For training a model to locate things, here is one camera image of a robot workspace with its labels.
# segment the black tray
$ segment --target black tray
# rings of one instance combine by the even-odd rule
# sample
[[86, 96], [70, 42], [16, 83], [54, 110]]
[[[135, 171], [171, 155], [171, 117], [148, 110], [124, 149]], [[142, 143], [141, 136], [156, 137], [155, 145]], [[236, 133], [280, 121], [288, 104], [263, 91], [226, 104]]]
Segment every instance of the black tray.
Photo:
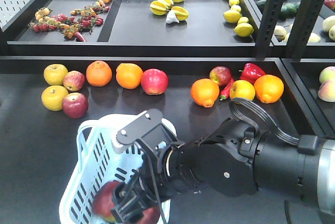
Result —
[[[81, 122], [98, 119], [108, 114], [136, 115], [148, 108], [157, 108], [164, 118], [176, 127], [177, 136], [192, 141], [212, 133], [230, 117], [228, 100], [217, 100], [212, 108], [196, 105], [191, 96], [192, 83], [208, 77], [209, 71], [224, 65], [239, 78], [239, 70], [247, 62], [254, 62], [267, 73], [280, 77], [285, 85], [282, 98], [274, 104], [261, 104], [278, 125], [287, 133], [322, 134], [320, 126], [310, 113], [296, 86], [279, 59], [256, 61], [250, 58], [190, 59], [170, 58], [101, 58], [109, 63], [114, 74], [120, 62], [139, 64], [144, 70], [158, 68], [169, 76], [169, 86], [163, 95], [146, 95], [142, 88], [121, 88], [115, 77], [105, 87], [91, 87], [87, 83], [80, 91], [89, 99], [87, 114], [81, 119], [70, 119], [62, 111], [53, 112], [43, 107], [40, 96], [48, 87], [43, 79], [43, 69], [51, 63], [62, 63], [69, 70], [85, 73], [95, 57], [0, 57], [0, 193], [5, 195], [2, 220], [19, 223], [59, 223], [58, 205], [77, 162], [75, 136]], [[255, 119], [249, 111], [246, 115]], [[291, 205], [295, 223], [319, 223], [314, 210], [301, 205]], [[172, 199], [169, 223], [213, 224], [248, 223], [264, 224], [271, 219], [274, 224], [285, 224], [284, 204], [281, 198], [258, 193], [253, 197], [228, 198], [211, 189], [199, 195], [178, 196]]]
[[283, 63], [293, 77], [309, 108], [316, 116], [327, 135], [335, 134], [335, 103], [322, 101], [318, 97], [320, 72], [335, 66], [334, 59], [283, 59]]
[[31, 0], [8, 24], [4, 37], [10, 55], [96, 55], [156, 57], [251, 57], [258, 33], [259, 20], [246, 0], [240, 0], [242, 14], [255, 32], [241, 38], [236, 25], [225, 22], [223, 13], [230, 9], [226, 0], [185, 0], [179, 6], [189, 11], [187, 21], [165, 23], [166, 16], [150, 11], [154, 0], [114, 0], [102, 27], [85, 33], [87, 43], [66, 41], [59, 32], [35, 33], [27, 30], [36, 10], [43, 6], [52, 14], [69, 14], [95, 0]]
[[[249, 0], [251, 6], [253, 7], [257, 17], [259, 20], [262, 19], [262, 13], [258, 9], [256, 5], [256, 1], [258, 0]], [[285, 0], [284, 3], [295, 3], [300, 0]], [[327, 46], [335, 46], [335, 42], [332, 41], [327, 33], [324, 33], [322, 30], [322, 22], [324, 19], [329, 17], [331, 14], [329, 14], [331, 10], [327, 8], [325, 5], [322, 6], [320, 14], [316, 20], [316, 23], [314, 24], [313, 32], [318, 34], [321, 38], [321, 41], [316, 42], [309, 42], [307, 43], [304, 58], [315, 58], [320, 56], [320, 52], [322, 52], [322, 58], [331, 58], [332, 57], [332, 50], [331, 47]], [[294, 23], [294, 17], [293, 18], [287, 18], [285, 20], [278, 19], [277, 25], [281, 25], [285, 27], [286, 31], [290, 31], [289, 26]], [[279, 57], [284, 58], [285, 56], [285, 49], [286, 49], [286, 42], [279, 42], [275, 36], [272, 36], [272, 44], [274, 46], [274, 49], [272, 50], [272, 56], [273, 57]]]

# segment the apple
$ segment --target apple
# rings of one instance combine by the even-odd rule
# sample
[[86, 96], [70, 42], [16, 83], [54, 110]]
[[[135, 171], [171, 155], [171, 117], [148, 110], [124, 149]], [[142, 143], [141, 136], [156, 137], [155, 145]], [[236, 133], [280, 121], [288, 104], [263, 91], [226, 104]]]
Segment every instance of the apple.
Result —
[[335, 102], [335, 79], [328, 79], [323, 82], [318, 91], [320, 99], [326, 102]]
[[115, 188], [120, 184], [118, 181], [106, 182], [100, 190], [97, 192], [93, 199], [92, 211], [94, 214], [103, 218], [108, 223], [114, 223], [115, 218], [111, 214], [111, 210], [115, 207], [112, 201], [113, 192]]
[[328, 8], [334, 10], [335, 9], [335, 0], [325, 0], [323, 2]]
[[220, 87], [225, 86], [231, 79], [230, 69], [224, 66], [216, 66], [210, 71], [209, 79], [217, 83]]
[[63, 80], [63, 86], [70, 92], [79, 91], [85, 83], [85, 75], [79, 71], [70, 71]]
[[335, 79], [335, 66], [326, 67], [320, 72], [319, 81], [321, 84], [329, 79]]
[[88, 100], [82, 93], [70, 93], [63, 99], [62, 107], [70, 118], [81, 118], [88, 110]]
[[44, 69], [43, 76], [49, 85], [62, 85], [67, 73], [68, 70], [63, 64], [54, 63]]
[[150, 207], [143, 211], [144, 216], [136, 224], [156, 224], [161, 216], [158, 206]]
[[168, 84], [169, 78], [161, 70], [148, 69], [143, 72], [141, 86], [148, 95], [160, 95], [164, 93]]

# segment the fruit cluster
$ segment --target fruit cluster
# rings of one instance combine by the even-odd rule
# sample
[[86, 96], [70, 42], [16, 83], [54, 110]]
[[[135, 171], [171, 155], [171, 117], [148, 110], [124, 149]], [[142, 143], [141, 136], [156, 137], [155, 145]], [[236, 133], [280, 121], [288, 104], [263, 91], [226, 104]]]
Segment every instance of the fruit cluster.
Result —
[[[84, 9], [74, 9], [71, 16], [58, 14], [49, 16], [51, 9], [47, 7], [40, 8], [35, 13], [37, 22], [31, 22], [29, 27], [35, 32], [60, 30], [65, 39], [71, 40], [76, 38], [78, 41], [85, 42], [86, 39], [81, 34], [85, 31], [91, 31], [94, 26], [101, 26], [104, 23], [102, 17], [98, 14], [108, 12], [110, 7], [106, 6], [112, 0], [97, 0], [93, 5], [85, 6]], [[75, 21], [75, 15], [81, 15]]]
[[[88, 100], [78, 93], [85, 79], [91, 86], [103, 87], [112, 80], [112, 70], [104, 61], [94, 61], [86, 68], [85, 75], [79, 71], [68, 72], [63, 64], [51, 64], [44, 69], [44, 79], [50, 85], [42, 93], [43, 105], [53, 111], [63, 109], [70, 118], [81, 118], [88, 110]], [[135, 89], [140, 84], [148, 95], [163, 94], [169, 84], [168, 76], [161, 70], [143, 72], [134, 63], [121, 63], [116, 68], [116, 81], [126, 89]]]
[[224, 12], [224, 18], [228, 23], [237, 24], [234, 32], [240, 37], [249, 37], [253, 34], [254, 29], [249, 23], [248, 17], [242, 16], [240, 0], [227, 0], [230, 10]]
[[41, 96], [47, 109], [63, 110], [70, 118], [81, 118], [86, 114], [88, 100], [84, 94], [78, 93], [85, 83], [83, 73], [69, 72], [63, 64], [51, 64], [44, 69], [43, 76], [50, 85]]
[[[291, 31], [293, 28], [293, 24], [286, 26], [286, 27], [289, 27], [289, 31]], [[279, 42], [287, 42], [290, 34], [291, 32], [287, 32], [286, 29], [280, 25], [276, 25], [274, 32], [273, 32], [273, 35], [276, 37], [276, 39]], [[321, 41], [321, 37], [314, 32], [312, 32], [308, 38], [308, 42], [320, 42], [320, 41]]]
[[209, 72], [209, 78], [196, 80], [191, 87], [194, 102], [207, 108], [213, 107], [218, 97], [253, 100], [256, 96], [260, 102], [270, 104], [278, 101], [283, 92], [284, 84], [279, 77], [266, 74], [253, 63], [245, 64], [239, 80], [234, 80], [229, 68], [217, 66]]
[[325, 102], [335, 102], [335, 66], [324, 68], [319, 75], [318, 97]]
[[174, 3], [180, 3], [184, 0], [156, 0], [150, 4], [151, 11], [158, 16], [163, 16], [167, 12], [166, 23], [179, 23], [188, 18], [188, 11], [180, 6], [173, 6]]

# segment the robotic arm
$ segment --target robotic arm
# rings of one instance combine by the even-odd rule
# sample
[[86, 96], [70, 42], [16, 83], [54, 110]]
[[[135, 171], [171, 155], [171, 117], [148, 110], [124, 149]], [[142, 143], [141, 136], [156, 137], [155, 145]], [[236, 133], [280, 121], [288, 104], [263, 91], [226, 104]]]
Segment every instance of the robotic arm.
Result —
[[[259, 130], [236, 103], [261, 117], [269, 131]], [[229, 107], [237, 119], [228, 118], [208, 137], [189, 143], [179, 141], [155, 109], [117, 133], [115, 152], [132, 144], [144, 152], [142, 167], [114, 191], [112, 214], [117, 222], [136, 223], [145, 209], [208, 186], [231, 197], [268, 191], [335, 214], [335, 141], [292, 137], [243, 98], [233, 99]]]

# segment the pear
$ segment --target pear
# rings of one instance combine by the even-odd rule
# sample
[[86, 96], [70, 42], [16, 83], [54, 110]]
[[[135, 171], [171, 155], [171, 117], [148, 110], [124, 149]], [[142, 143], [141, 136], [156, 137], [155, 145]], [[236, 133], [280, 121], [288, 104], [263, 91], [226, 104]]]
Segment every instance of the pear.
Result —
[[331, 40], [335, 41], [335, 25], [330, 28], [328, 35]]
[[308, 42], [320, 42], [321, 38], [315, 33], [311, 33], [308, 39]]
[[277, 40], [280, 42], [284, 40], [287, 32], [283, 26], [276, 25], [276, 27], [274, 28], [273, 34], [277, 38]]
[[328, 32], [331, 27], [335, 25], [335, 15], [327, 17], [325, 20], [322, 22], [322, 29], [324, 32]]

